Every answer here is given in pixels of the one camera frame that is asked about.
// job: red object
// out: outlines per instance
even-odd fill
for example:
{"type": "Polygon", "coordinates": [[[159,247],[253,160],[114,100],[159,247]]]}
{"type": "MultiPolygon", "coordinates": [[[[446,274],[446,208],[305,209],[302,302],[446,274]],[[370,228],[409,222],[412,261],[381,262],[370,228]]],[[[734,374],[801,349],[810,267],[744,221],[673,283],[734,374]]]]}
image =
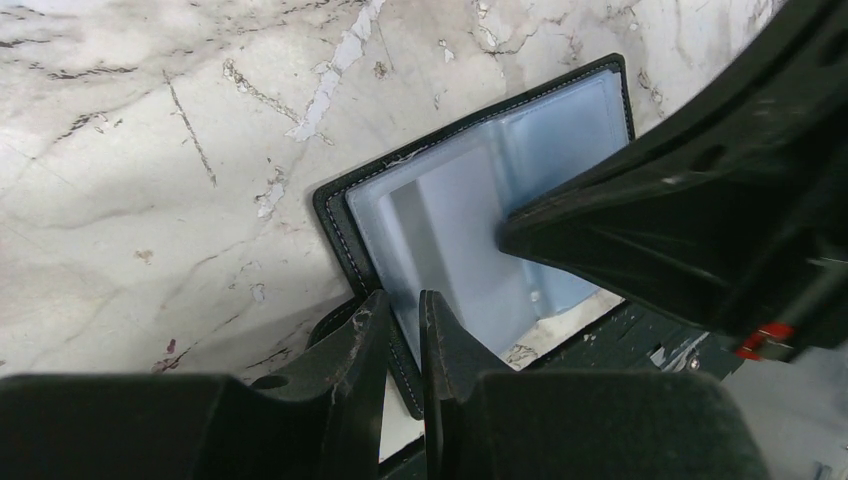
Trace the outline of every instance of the red object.
{"type": "Polygon", "coordinates": [[[760,346],[762,346],[766,339],[771,339],[775,342],[783,342],[787,338],[791,337],[793,333],[795,333],[795,329],[789,325],[782,323],[767,323],[758,328],[757,331],[752,333],[750,337],[745,339],[742,346],[736,350],[736,355],[749,360],[762,360],[763,357],[757,354],[757,350],[759,350],[760,346]]]}

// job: marble surface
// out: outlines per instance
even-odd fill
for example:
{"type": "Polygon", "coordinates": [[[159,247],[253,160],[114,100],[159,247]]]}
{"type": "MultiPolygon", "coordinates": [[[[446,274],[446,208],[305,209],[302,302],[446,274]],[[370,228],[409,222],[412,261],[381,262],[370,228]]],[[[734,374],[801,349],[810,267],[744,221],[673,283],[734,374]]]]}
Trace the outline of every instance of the marble surface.
{"type": "Polygon", "coordinates": [[[0,0],[0,375],[256,378],[351,295],[317,186],[610,52],[643,133],[776,8],[0,0]]]}

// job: open wallet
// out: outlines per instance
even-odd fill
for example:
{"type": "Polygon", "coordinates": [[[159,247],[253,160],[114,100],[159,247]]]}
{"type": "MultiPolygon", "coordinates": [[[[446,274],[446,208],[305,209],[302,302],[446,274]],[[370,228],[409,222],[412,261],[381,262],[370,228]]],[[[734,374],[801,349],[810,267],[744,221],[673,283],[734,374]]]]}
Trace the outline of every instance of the open wallet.
{"type": "Polygon", "coordinates": [[[613,54],[474,112],[321,186],[313,206],[355,298],[321,320],[313,345],[376,289],[395,322],[390,371],[423,418],[419,295],[436,290],[492,352],[598,287],[501,253],[513,210],[633,140],[624,58],[613,54]]]}

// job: screw hole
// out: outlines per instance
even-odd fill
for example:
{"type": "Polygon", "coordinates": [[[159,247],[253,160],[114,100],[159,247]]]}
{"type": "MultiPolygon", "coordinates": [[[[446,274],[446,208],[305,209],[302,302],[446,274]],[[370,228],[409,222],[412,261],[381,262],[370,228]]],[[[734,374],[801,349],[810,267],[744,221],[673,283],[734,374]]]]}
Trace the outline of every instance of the screw hole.
{"type": "Polygon", "coordinates": [[[834,35],[822,49],[819,66],[829,67],[838,62],[848,53],[848,30],[842,30],[834,35]]]}
{"type": "Polygon", "coordinates": [[[713,145],[704,150],[698,158],[689,166],[689,170],[698,173],[706,173],[715,168],[716,164],[724,154],[727,153],[727,147],[724,145],[713,145]]]}
{"type": "Polygon", "coordinates": [[[257,390],[268,390],[271,388],[285,387],[288,384],[289,379],[284,375],[266,375],[264,377],[257,378],[251,386],[257,390]]]}

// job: white marble tabletop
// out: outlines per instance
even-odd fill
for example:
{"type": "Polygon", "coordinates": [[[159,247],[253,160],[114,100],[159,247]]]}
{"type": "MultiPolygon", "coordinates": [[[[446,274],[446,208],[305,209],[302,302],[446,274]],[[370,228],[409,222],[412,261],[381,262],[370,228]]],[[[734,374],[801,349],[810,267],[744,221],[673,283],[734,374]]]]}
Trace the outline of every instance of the white marble tabletop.
{"type": "Polygon", "coordinates": [[[643,133],[775,9],[0,0],[0,375],[261,376],[351,296],[317,186],[611,52],[643,133]]]}

